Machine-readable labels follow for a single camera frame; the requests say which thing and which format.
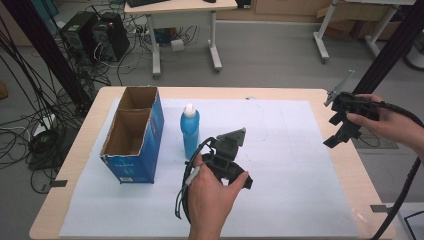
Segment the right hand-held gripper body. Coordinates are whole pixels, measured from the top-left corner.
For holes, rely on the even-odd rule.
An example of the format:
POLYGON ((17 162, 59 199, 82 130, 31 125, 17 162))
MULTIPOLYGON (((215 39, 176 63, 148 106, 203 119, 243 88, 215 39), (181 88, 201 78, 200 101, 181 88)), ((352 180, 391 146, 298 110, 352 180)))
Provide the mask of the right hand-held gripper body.
POLYGON ((348 76, 337 84, 333 90, 327 92, 327 99, 324 102, 326 107, 331 105, 331 110, 341 115, 342 121, 340 123, 342 123, 342 126, 339 130, 345 131, 349 135, 349 139, 358 139, 361 132, 359 125, 347 119, 348 113, 370 117, 373 120, 378 119, 378 115, 372 110, 370 100, 342 91, 343 87, 354 74, 354 70, 349 70, 348 76))

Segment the black keyboard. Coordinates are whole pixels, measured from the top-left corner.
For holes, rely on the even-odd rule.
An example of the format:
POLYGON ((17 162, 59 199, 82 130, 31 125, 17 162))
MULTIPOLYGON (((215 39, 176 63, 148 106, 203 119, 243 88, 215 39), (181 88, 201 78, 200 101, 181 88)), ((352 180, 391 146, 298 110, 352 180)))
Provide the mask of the black keyboard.
POLYGON ((161 3, 166 1, 169 1, 169 0, 126 0, 126 3, 128 4, 129 7, 133 8, 133 7, 145 6, 145 5, 161 3))

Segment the wooden desk with white legs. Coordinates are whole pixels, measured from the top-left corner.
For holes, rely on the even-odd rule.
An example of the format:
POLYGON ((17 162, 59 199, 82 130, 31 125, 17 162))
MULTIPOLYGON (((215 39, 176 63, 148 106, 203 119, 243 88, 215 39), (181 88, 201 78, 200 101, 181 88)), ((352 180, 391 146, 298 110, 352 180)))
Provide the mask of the wooden desk with white legs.
POLYGON ((160 47, 156 41, 155 29, 210 26, 208 49, 211 54, 213 68, 219 72, 222 63, 216 46, 216 14, 219 11, 237 8, 235 0, 216 0, 213 3, 206 0, 166 0, 144 6, 130 7, 125 4, 124 12, 129 15, 145 15, 152 43, 152 75, 161 75, 160 47))

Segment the black computer tower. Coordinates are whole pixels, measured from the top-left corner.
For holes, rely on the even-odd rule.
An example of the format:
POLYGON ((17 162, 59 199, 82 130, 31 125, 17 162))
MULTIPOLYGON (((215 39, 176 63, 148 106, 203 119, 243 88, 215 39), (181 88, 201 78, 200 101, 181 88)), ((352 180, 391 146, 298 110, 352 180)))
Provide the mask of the black computer tower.
POLYGON ((76 13, 61 29, 66 42, 72 47, 72 54, 81 65, 94 63, 93 53, 95 39, 92 27, 98 18, 94 12, 80 11, 76 13))
POLYGON ((129 47, 127 32, 121 16, 117 13, 103 13, 92 27, 97 43, 97 58, 100 61, 118 62, 129 47))

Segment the white table mat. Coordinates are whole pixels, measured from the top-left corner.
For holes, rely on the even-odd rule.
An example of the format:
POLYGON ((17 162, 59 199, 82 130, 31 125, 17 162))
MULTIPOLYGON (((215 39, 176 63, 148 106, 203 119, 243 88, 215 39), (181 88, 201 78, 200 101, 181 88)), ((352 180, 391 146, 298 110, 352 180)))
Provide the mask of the white table mat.
MULTIPOLYGON (((179 121, 184 99, 163 99, 164 129, 154 183, 121 184, 100 160, 100 133, 79 177, 62 238, 185 238, 175 215, 186 158, 179 121)), ((355 238, 359 231, 307 101, 202 100, 200 137, 246 130, 236 156, 250 173, 222 234, 227 238, 355 238)))

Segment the person's right hand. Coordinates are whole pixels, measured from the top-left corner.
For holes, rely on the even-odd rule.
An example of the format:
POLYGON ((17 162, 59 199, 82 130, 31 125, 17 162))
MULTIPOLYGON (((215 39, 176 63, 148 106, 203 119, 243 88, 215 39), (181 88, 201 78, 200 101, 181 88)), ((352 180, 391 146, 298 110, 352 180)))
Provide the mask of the person's right hand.
POLYGON ((386 139, 404 144, 411 148, 412 129, 418 124, 410 118, 388 109, 377 107, 376 112, 379 115, 378 120, 371 120, 354 113, 349 113, 347 119, 386 139))

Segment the blue bottle with white cap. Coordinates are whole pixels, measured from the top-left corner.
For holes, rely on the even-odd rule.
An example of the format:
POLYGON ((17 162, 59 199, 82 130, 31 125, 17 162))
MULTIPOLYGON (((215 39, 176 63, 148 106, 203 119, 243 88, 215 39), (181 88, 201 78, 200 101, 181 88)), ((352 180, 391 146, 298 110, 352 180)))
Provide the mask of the blue bottle with white cap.
POLYGON ((183 134, 184 153, 190 159, 198 146, 200 113, 192 103, 188 103, 180 117, 180 129, 183 134))

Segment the person's left hand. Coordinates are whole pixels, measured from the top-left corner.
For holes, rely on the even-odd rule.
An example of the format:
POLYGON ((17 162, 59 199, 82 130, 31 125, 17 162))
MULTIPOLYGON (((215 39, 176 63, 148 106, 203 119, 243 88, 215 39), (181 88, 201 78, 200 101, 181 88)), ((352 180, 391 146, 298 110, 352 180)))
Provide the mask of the person's left hand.
POLYGON ((225 186, 203 162, 201 155, 195 158, 194 166, 200 166, 200 171, 188 189, 190 230, 216 231, 221 234, 249 173, 243 172, 232 184, 225 186))

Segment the black metal stand post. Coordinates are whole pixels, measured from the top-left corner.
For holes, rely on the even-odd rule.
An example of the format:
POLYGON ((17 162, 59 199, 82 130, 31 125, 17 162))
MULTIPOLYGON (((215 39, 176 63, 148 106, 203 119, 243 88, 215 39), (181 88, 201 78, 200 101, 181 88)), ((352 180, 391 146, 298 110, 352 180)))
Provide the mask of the black metal stand post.
POLYGON ((410 12, 363 75, 353 93, 373 93, 398 60, 407 53, 407 50, 423 29, 424 0, 416 0, 410 12))
POLYGON ((76 109, 87 113, 93 103, 59 50, 31 0, 0 0, 62 85, 76 109))

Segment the blue cardboard box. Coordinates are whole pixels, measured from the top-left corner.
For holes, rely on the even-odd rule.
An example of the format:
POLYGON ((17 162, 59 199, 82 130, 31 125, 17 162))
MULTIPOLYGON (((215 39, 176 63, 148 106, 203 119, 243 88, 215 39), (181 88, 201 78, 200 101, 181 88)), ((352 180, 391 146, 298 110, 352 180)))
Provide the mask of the blue cardboard box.
POLYGON ((153 183, 164 128, 156 87, 127 87, 100 157, 121 183, 153 183))

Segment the white power strip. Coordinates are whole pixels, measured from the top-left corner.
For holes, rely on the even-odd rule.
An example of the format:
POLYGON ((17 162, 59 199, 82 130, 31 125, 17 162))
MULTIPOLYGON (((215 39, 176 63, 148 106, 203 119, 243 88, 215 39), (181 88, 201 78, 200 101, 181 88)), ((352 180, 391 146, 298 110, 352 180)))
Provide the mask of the white power strip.
POLYGON ((43 116, 35 128, 33 136, 36 137, 40 133, 50 130, 55 121, 55 118, 56 116, 53 113, 43 116))

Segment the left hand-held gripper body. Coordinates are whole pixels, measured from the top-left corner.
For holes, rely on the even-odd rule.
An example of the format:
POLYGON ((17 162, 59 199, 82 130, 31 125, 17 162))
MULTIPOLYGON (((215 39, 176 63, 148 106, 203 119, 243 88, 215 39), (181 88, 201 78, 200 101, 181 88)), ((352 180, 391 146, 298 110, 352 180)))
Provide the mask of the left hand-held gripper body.
POLYGON ((246 129, 241 128, 210 140, 210 152, 203 154, 202 160, 219 181, 226 179, 232 184, 244 172, 234 160, 238 149, 243 146, 245 135, 246 129))

